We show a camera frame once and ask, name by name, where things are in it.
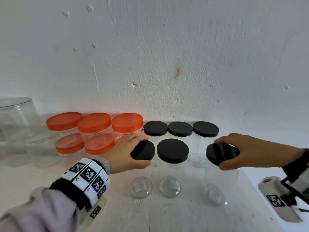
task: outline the brown stain on wall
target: brown stain on wall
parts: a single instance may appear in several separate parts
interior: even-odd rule
[[[181,76],[181,69],[179,66],[176,66],[176,71],[175,71],[175,75],[174,75],[174,79],[178,80]]]

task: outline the white wall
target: white wall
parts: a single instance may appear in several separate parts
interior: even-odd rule
[[[0,96],[308,146],[308,39],[309,0],[0,0]]]

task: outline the white table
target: white table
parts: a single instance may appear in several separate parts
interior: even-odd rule
[[[76,160],[62,159],[47,168],[33,162],[11,167],[11,161],[0,161],[0,213],[24,203],[32,189],[50,186]],[[103,226],[105,231],[283,231],[242,171],[235,192],[226,194],[228,205],[215,208],[205,204],[199,190],[204,171],[188,163],[184,167],[183,192],[175,199],[163,198],[156,189],[146,199],[132,199],[126,187],[130,172],[111,175],[107,204],[88,231],[99,232]]]

